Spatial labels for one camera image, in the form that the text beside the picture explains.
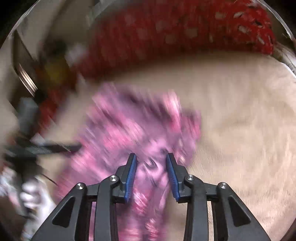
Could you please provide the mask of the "left hand white glove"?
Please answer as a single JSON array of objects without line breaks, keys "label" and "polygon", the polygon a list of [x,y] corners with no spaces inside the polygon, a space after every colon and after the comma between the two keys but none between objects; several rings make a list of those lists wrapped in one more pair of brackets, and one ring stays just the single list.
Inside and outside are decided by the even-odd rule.
[{"label": "left hand white glove", "polygon": [[42,224],[56,207],[41,176],[36,176],[22,185],[20,199],[39,224]]}]

